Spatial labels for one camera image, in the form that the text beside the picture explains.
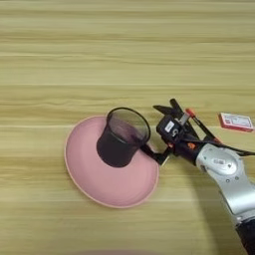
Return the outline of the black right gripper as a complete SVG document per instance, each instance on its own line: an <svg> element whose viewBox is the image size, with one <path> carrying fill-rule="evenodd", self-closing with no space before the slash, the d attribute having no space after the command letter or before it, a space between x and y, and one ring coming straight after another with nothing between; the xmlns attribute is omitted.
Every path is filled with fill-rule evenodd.
<svg viewBox="0 0 255 255"><path fill-rule="evenodd" d="M164 115L175 115L175 110L171 107L154 106L154 108ZM164 152L154 152L147 144L144 144L140 149L152 159L156 159L160 165L163 165L171 154L181 156L191 164L195 164L202 149L202 144L199 144L200 139L195 131L181 131L176 136L164 131L160 133L160 136L167 145Z"/></svg>

